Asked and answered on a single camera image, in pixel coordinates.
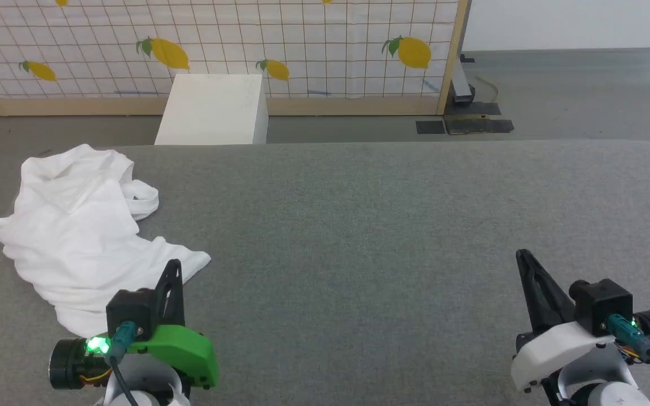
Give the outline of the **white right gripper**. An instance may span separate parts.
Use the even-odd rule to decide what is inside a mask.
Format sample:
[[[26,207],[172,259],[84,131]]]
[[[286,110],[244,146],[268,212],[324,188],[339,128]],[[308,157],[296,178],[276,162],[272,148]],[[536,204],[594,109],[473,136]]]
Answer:
[[[650,364],[650,310],[612,315],[596,337],[574,321],[575,305],[528,249],[516,252],[533,334],[517,339],[511,378],[525,393],[639,394],[632,365]]]

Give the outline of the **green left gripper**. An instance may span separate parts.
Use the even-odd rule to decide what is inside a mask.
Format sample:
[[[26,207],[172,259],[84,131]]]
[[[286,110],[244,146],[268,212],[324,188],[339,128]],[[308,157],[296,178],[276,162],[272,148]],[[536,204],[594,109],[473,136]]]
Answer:
[[[124,362],[144,361],[147,356],[173,368],[186,388],[215,387],[219,367],[212,343],[184,326],[182,264],[171,259],[155,287],[156,320],[159,325],[148,340],[128,340],[123,334],[107,333],[89,338],[62,339],[49,360],[49,381],[55,390],[82,390],[116,383],[110,366],[115,355],[124,374]]]

